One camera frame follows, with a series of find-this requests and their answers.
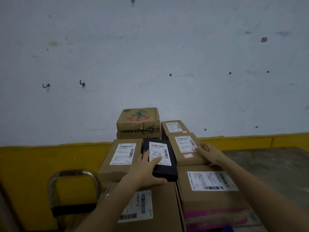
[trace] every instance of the white wall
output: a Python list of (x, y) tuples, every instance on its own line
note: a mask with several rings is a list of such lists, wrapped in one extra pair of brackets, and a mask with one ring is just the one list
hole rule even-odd
[(143, 107), (198, 137), (308, 132), (308, 6), (0, 0), (0, 145), (112, 141)]

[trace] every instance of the barcode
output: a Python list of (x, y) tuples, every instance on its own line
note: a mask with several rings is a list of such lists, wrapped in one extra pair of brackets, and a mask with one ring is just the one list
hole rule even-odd
[(137, 213), (124, 214), (124, 215), (121, 215), (120, 220), (133, 219), (136, 217), (137, 217)]
[(195, 147), (194, 142), (193, 142), (191, 139), (189, 139), (189, 141), (191, 142), (192, 146), (194, 146), (194, 147)]
[(204, 187), (204, 190), (223, 190), (223, 187)]
[(164, 147), (164, 146), (161, 146), (161, 145), (155, 145), (155, 144), (151, 144), (152, 147)]
[(164, 154), (165, 154), (165, 158), (168, 159), (168, 150), (167, 149), (164, 149)]
[(221, 177), (223, 183), (225, 184), (226, 187), (230, 187), (230, 185), (227, 183), (225, 177), (223, 176), (223, 174), (219, 173), (219, 176)]
[(145, 207), (145, 193), (141, 194), (141, 214), (146, 213), (146, 207)]
[(129, 158), (132, 158), (132, 156), (133, 156), (133, 152), (134, 152), (134, 149), (131, 149), (131, 151), (130, 151), (130, 155), (129, 155)]

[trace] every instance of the cardboard box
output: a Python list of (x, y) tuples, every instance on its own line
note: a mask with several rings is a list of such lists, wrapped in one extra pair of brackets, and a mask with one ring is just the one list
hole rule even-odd
[(160, 118), (156, 107), (125, 109), (117, 121), (117, 139), (160, 138)]
[(191, 149), (192, 147), (204, 148), (194, 133), (168, 135), (168, 137), (174, 151), (177, 166), (211, 164), (209, 160)]
[(164, 139), (168, 141), (168, 135), (190, 133), (189, 129), (180, 120), (163, 121), (161, 129)]
[(178, 189), (188, 232), (247, 222), (250, 207), (221, 167), (203, 165), (177, 168)]
[(142, 139), (115, 139), (98, 171), (99, 180), (120, 181), (128, 173), (131, 163), (141, 155), (142, 141)]
[(150, 150), (149, 161), (162, 156), (162, 160), (154, 167), (152, 175), (156, 178), (165, 178), (169, 182), (177, 181), (177, 166), (170, 142), (160, 139), (145, 138), (143, 154), (148, 150)]
[[(113, 191), (117, 183), (111, 183), (108, 189), (108, 194)], [(145, 219), (141, 221), (130, 221), (117, 223), (115, 231), (162, 231), (181, 232), (181, 219), (177, 203), (177, 196), (175, 190), (175, 183), (168, 182), (164, 185), (156, 185), (151, 187), (144, 187), (139, 191), (151, 191), (152, 202), (152, 219)]]

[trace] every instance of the package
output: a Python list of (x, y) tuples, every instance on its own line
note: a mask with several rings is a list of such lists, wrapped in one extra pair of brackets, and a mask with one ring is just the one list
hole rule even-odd
[(188, 232), (247, 222), (250, 207), (221, 167), (177, 168), (178, 190)]
[(156, 107), (125, 109), (117, 121), (117, 139), (160, 138), (160, 118)]
[(182, 134), (189, 133), (190, 131), (180, 120), (163, 121), (161, 123), (161, 129), (163, 133), (164, 140), (168, 141), (168, 135), (171, 134)]
[(143, 153), (148, 150), (150, 150), (149, 161), (162, 156), (162, 160), (154, 167), (152, 175), (156, 178), (165, 178), (169, 182), (177, 181), (177, 166), (170, 142), (160, 139), (145, 138)]
[(194, 133), (168, 135), (171, 142), (177, 166), (211, 164), (209, 160), (200, 156), (192, 147), (204, 148)]
[(141, 155), (142, 139), (115, 139), (98, 171), (102, 182), (120, 181)]
[[(106, 198), (116, 186), (117, 183), (110, 184)], [(141, 201), (138, 207), (137, 197)], [(128, 205), (130, 207), (123, 211), (115, 231), (182, 231), (175, 183), (141, 188)]]

